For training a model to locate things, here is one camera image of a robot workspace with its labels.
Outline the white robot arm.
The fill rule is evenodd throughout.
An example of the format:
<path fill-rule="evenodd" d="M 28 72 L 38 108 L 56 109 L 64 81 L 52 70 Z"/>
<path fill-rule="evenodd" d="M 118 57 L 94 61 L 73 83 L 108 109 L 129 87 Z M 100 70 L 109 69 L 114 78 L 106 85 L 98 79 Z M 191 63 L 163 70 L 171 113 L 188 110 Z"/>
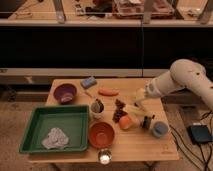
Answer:
<path fill-rule="evenodd" d="M 170 69 L 153 78 L 134 94 L 133 102 L 164 97 L 172 92 L 189 89 L 213 111 L 213 82 L 206 76 L 203 65 L 188 59 L 179 59 Z"/>

